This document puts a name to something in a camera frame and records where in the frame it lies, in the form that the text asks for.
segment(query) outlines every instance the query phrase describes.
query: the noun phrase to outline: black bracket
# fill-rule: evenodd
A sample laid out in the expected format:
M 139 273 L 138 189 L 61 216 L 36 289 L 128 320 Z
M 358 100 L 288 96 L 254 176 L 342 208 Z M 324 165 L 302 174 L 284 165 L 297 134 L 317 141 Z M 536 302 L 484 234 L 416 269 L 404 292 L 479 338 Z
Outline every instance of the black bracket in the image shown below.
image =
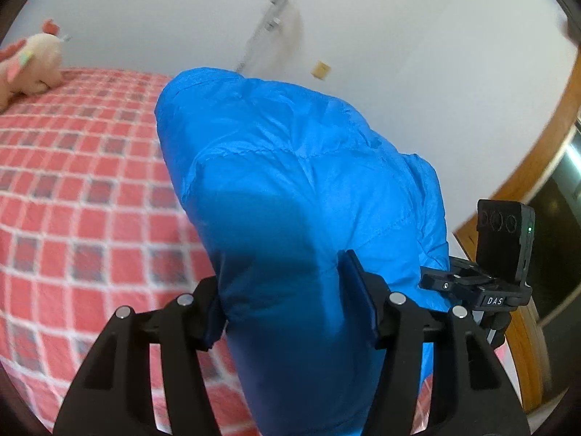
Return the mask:
M 434 343 L 428 428 L 418 434 L 525 436 L 527 417 L 484 331 L 463 306 L 448 313 L 420 308 L 382 277 L 365 272 L 354 251 L 339 260 L 347 296 L 367 309 L 362 331 L 386 349 L 379 385 L 362 436 L 411 433 L 422 345 Z
M 419 307 L 365 272 L 352 250 L 342 254 L 339 273 L 359 307 L 362 332 L 386 349 L 363 436 L 409 436 L 425 342 L 435 346 L 434 385 L 428 428 L 420 434 L 529 434 L 518 397 L 466 308 L 440 313 Z M 118 308 L 73 380 L 54 435 L 165 435 L 155 426 L 149 377 L 149 345 L 159 343 L 172 434 L 220 436 L 196 351 L 211 348 L 225 324 L 216 277 L 162 310 Z
M 118 308 L 75 376 L 53 434 L 167 434 L 156 428 L 149 374 L 149 345 L 159 343 L 172 434 L 220 436 L 196 351 L 211 348 L 225 324 L 216 277 L 162 310 Z

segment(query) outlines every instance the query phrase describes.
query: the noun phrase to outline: camera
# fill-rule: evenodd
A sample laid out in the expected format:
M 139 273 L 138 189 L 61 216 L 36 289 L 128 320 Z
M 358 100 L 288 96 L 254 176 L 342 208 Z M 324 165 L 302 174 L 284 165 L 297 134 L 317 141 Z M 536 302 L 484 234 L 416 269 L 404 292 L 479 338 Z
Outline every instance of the camera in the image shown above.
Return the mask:
M 527 273 L 535 211 L 519 202 L 480 200 L 477 230 L 476 262 L 450 257 L 450 271 L 422 267 L 419 286 L 471 310 L 492 343 L 496 331 L 508 327 L 509 312 L 531 299 Z

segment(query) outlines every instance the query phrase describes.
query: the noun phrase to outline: pink mane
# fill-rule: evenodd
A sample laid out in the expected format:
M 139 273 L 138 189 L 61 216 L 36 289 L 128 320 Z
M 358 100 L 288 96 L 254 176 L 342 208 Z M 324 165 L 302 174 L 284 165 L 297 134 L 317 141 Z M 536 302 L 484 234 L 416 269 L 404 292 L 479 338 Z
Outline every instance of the pink mane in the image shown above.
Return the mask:
M 59 35 L 60 28 L 54 24 L 52 20 L 45 20 L 42 23 L 42 32 L 45 34 L 52 34 L 53 36 Z
M 6 49 L 0 51 L 0 62 L 6 59 L 10 59 L 14 54 L 16 54 L 20 49 L 22 49 L 26 44 L 26 39 L 20 39 L 16 42 L 10 44 Z

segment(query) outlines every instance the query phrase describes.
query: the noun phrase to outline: red checkered bedsheet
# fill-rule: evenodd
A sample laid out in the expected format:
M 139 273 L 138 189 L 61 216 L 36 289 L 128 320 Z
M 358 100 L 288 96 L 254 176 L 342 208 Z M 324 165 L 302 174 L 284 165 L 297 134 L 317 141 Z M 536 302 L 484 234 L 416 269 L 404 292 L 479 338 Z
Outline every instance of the red checkered bedsheet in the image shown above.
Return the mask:
M 84 355 L 115 308 L 163 306 L 213 271 L 178 205 L 156 135 L 168 78 L 70 69 L 66 83 L 0 116 L 0 360 L 52 427 Z M 159 349 L 158 426 L 168 429 Z M 257 434 L 226 343 L 200 354 L 224 434 Z M 422 389 L 416 428 L 425 422 Z

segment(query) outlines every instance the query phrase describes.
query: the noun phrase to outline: pink plush toy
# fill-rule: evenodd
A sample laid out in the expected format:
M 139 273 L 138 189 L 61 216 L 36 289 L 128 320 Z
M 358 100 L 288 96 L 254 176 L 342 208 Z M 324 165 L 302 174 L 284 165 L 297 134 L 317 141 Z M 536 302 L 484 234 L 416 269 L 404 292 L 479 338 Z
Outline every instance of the pink plush toy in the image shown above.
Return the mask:
M 42 33 L 21 39 L 0 51 L 0 113 L 16 93 L 40 94 L 62 84 L 60 63 L 63 39 L 52 20 L 42 25 Z

